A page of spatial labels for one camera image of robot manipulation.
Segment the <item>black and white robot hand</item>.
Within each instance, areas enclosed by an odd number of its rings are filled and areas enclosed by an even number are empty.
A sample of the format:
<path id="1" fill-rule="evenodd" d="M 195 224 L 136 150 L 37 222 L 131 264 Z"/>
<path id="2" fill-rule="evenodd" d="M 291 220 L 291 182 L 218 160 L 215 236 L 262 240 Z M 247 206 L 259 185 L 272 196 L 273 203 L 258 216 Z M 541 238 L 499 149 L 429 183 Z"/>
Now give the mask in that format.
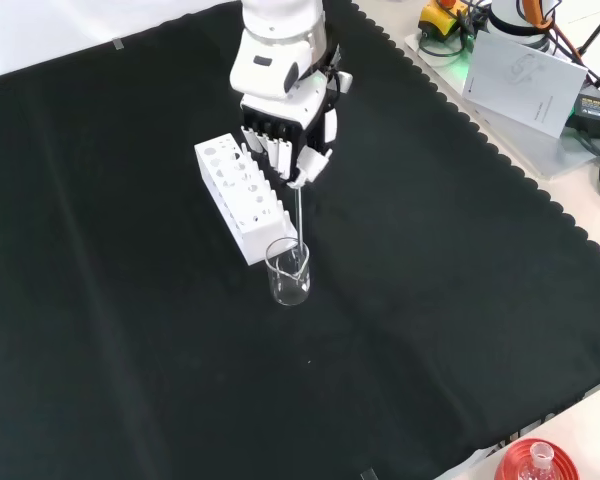
<path id="1" fill-rule="evenodd" d="M 266 45 L 242 34 L 230 72 L 242 94 L 244 150 L 264 157 L 280 180 L 299 190 L 328 165 L 338 133 L 336 104 L 351 84 L 329 42 L 317 62 L 307 40 Z"/>

